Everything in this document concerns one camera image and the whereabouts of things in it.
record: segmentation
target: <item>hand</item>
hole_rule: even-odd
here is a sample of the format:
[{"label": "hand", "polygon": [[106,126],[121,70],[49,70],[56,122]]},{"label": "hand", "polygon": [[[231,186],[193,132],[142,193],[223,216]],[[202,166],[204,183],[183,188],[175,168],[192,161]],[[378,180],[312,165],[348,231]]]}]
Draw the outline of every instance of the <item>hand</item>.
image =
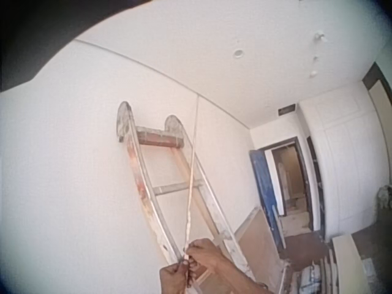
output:
[{"label": "hand", "polygon": [[160,269],[159,276],[162,294],[185,293],[188,267],[189,262],[184,260],[181,263],[175,263]]},{"label": "hand", "polygon": [[[210,239],[199,239],[189,244],[186,254],[190,255],[197,263],[205,266],[212,273],[215,273],[217,266],[226,261],[220,250]],[[191,259],[190,269],[194,270],[193,260]]]}]

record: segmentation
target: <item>blue door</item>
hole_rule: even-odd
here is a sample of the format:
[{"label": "blue door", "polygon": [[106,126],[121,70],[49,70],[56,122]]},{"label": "blue door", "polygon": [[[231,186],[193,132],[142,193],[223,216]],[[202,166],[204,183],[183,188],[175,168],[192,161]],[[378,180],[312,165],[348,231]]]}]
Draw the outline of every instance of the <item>blue door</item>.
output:
[{"label": "blue door", "polygon": [[273,206],[275,206],[275,208],[277,208],[277,206],[274,188],[272,186],[270,170],[268,169],[267,159],[265,157],[264,151],[262,150],[249,151],[249,155],[251,157],[253,171],[256,177],[260,201],[262,203],[265,216],[269,223],[269,227],[271,228],[275,244],[277,247],[279,247],[282,244],[282,240],[279,235],[277,223],[273,212]]}]

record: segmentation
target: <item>ladder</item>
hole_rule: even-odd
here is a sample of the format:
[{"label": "ladder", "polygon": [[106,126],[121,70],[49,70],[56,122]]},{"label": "ladder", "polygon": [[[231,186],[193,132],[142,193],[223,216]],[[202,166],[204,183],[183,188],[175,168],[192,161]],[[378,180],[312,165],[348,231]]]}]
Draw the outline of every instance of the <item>ladder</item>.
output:
[{"label": "ladder", "polygon": [[[157,243],[168,264],[178,263],[183,255],[180,253],[169,231],[162,211],[159,208],[157,197],[189,189],[190,158],[192,155],[192,145],[189,137],[181,121],[174,115],[170,115],[166,119],[165,130],[136,126],[131,107],[126,101],[122,102],[118,108],[117,136],[119,142],[126,144],[141,204],[149,225],[156,235]],[[153,187],[140,145],[170,148],[176,164],[183,174],[184,182]],[[193,189],[192,199],[198,206],[214,237],[214,244],[219,246],[222,253],[242,272],[254,280],[254,275],[224,216],[197,156],[195,156],[194,162]],[[194,286],[189,289],[188,293],[202,293],[198,281],[195,281]]]}]

